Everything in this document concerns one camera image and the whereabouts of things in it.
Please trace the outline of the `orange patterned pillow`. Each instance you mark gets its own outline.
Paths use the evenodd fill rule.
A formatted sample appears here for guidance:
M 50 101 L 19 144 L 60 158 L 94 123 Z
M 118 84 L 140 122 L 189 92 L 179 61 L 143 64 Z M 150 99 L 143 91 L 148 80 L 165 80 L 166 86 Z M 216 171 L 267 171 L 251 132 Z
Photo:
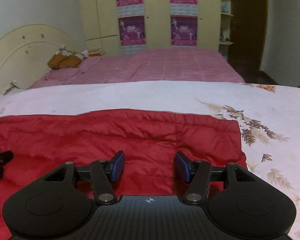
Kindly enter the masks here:
M 78 68 L 79 65 L 88 57 L 88 51 L 81 53 L 71 51 L 63 44 L 48 61 L 47 65 L 51 69 Z

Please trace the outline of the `brown wooden door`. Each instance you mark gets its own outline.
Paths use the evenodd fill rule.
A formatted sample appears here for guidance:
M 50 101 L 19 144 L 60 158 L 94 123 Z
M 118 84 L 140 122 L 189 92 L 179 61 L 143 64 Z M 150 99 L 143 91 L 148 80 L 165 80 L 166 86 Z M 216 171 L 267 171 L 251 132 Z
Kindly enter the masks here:
M 267 0 L 231 0 L 228 62 L 245 82 L 257 81 L 267 28 Z

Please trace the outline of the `lower left purple poster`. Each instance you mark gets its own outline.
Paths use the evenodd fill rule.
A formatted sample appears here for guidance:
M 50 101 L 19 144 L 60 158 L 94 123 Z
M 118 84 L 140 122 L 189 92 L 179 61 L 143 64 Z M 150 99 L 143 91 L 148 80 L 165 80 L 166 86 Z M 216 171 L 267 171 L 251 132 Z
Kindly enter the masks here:
M 144 16 L 118 18 L 121 46 L 146 44 Z

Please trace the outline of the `pink floral quilt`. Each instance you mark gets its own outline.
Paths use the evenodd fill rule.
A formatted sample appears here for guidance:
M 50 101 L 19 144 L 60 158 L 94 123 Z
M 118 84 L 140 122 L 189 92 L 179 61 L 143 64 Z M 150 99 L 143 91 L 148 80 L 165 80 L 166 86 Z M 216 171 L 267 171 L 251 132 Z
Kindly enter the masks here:
M 0 118 L 134 109 L 236 121 L 250 172 L 289 196 L 300 239 L 300 88 L 226 82 L 142 81 L 67 85 L 0 96 Z

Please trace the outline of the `cream round headboard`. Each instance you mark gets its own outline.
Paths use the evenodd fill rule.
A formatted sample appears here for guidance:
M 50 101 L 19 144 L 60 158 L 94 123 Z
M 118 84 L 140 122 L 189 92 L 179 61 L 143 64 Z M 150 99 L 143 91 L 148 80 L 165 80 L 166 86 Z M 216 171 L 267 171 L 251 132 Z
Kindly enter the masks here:
M 66 32 L 46 24 L 14 29 L 0 39 L 0 94 L 16 86 L 28 89 L 50 71 L 49 59 L 62 45 L 71 51 L 84 46 Z

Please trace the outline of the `pink checked bed sheet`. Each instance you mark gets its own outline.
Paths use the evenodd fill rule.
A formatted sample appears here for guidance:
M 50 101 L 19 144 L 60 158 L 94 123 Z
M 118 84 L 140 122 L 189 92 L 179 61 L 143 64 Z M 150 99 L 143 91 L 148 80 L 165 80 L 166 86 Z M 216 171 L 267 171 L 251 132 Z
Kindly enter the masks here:
M 48 72 L 31 88 L 160 80 L 244 82 L 216 51 L 166 48 L 147 49 L 126 56 L 88 57 L 78 68 Z

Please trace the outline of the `red down jacket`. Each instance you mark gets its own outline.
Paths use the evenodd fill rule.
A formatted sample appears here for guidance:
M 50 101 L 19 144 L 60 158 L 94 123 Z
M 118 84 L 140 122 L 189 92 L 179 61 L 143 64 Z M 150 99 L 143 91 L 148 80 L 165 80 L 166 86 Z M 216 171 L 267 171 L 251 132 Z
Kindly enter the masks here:
M 85 166 L 125 153 L 125 168 L 115 193 L 175 195 L 176 152 L 223 167 L 246 167 L 236 121 L 209 115 L 113 109 L 80 115 L 19 115 L 0 118 L 0 153 L 11 151 L 0 180 L 0 239 L 10 231 L 2 217 L 6 199 L 29 183 L 72 161 Z

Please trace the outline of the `lower right purple poster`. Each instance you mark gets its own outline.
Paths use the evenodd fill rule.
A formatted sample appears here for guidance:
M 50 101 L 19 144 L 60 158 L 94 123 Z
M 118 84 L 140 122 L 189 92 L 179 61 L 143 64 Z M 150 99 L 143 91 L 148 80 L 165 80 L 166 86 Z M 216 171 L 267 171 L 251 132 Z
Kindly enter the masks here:
M 171 45 L 197 46 L 197 17 L 172 15 L 171 16 Z

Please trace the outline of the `cream wardrobe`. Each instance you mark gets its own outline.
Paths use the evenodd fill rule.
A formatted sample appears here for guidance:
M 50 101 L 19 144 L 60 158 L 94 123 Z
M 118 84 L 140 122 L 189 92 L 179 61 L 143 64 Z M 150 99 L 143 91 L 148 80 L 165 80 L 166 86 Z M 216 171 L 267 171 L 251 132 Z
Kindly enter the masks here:
M 147 48 L 170 47 L 170 0 L 143 2 Z M 103 49 L 107 55 L 120 55 L 122 50 L 116 0 L 80 0 L 80 5 L 87 48 Z M 198 48 L 219 49 L 221 16 L 221 0 L 198 0 Z

